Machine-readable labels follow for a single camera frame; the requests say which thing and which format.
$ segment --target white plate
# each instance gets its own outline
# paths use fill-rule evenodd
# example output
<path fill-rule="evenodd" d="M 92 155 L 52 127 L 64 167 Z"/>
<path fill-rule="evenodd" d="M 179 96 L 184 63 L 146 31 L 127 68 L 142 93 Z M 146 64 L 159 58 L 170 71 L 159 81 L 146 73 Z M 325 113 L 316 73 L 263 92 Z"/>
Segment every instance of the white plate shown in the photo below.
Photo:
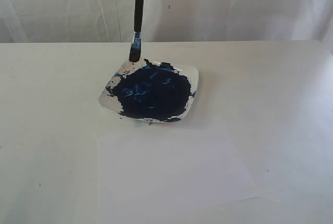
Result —
<path fill-rule="evenodd" d="M 160 67 L 161 64 L 157 61 L 152 62 L 153 65 L 156 65 Z M 123 65 L 120 67 L 120 69 L 114 74 L 114 76 L 111 78 L 111 80 L 106 85 L 106 88 L 103 90 L 101 95 L 98 98 L 99 103 L 102 107 L 105 107 L 113 112 L 116 112 L 122 116 L 131 117 L 129 115 L 126 115 L 126 112 L 123 110 L 123 106 L 121 105 L 119 99 L 117 96 L 114 96 L 112 94 L 112 89 L 115 88 L 121 81 L 121 79 L 126 79 L 127 76 L 133 74 L 135 71 L 137 71 L 140 68 L 147 67 L 147 63 L 144 59 L 140 59 L 137 63 L 132 63 L 130 61 L 125 61 Z M 195 94 L 198 88 L 198 82 L 199 82 L 199 71 L 192 66 L 185 66 L 185 65 L 172 65 L 174 73 L 178 73 L 181 76 L 186 76 L 187 80 L 190 84 L 190 93 L 191 95 L 188 97 L 185 110 L 179 114 L 174 115 L 171 117 L 168 117 L 167 119 L 155 119 L 154 117 L 151 118 L 137 118 L 137 120 L 143 120 L 143 121 L 151 121 L 151 122 L 173 122 L 183 119 L 189 109 L 191 108 L 191 105 L 194 101 Z"/>

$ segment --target dark blue paint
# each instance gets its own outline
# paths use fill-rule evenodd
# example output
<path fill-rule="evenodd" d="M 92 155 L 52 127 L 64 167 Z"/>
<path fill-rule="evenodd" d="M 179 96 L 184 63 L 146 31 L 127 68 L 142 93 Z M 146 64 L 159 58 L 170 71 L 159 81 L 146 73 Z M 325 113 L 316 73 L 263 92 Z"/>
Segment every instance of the dark blue paint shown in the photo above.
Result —
<path fill-rule="evenodd" d="M 110 96 L 118 97 L 123 108 L 120 114 L 136 119 L 179 121 L 175 116 L 185 111 L 189 96 L 193 96 L 189 81 L 168 63 L 157 66 L 145 61 L 146 66 L 121 77 L 113 89 L 107 88 Z"/>

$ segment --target paintbrush handle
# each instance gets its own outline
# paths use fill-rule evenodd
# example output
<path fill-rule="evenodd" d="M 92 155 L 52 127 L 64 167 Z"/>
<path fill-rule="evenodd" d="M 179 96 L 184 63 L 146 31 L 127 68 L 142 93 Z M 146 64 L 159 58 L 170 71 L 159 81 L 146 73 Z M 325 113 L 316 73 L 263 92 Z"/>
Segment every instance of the paintbrush handle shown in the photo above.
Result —
<path fill-rule="evenodd" d="M 144 0 L 135 0 L 134 31 L 141 33 Z"/>

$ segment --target white curtain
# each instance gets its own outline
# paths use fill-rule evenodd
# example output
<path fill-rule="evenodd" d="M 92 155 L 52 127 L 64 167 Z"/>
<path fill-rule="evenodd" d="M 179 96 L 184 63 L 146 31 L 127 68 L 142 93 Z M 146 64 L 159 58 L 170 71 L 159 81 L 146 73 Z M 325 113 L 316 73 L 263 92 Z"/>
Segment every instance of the white curtain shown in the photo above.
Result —
<path fill-rule="evenodd" d="M 0 0 L 0 42 L 129 42 L 134 0 Z M 145 0 L 144 41 L 318 39 L 333 0 Z"/>

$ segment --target paint palette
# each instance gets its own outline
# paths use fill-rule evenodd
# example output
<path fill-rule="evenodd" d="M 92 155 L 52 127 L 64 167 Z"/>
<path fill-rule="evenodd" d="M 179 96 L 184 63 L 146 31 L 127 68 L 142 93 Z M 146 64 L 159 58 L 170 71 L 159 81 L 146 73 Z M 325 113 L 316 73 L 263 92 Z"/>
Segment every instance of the paint palette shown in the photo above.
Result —
<path fill-rule="evenodd" d="M 151 122 L 175 122 L 188 113 L 198 88 L 196 68 L 169 63 L 126 61 L 98 98 L 122 116 Z"/>

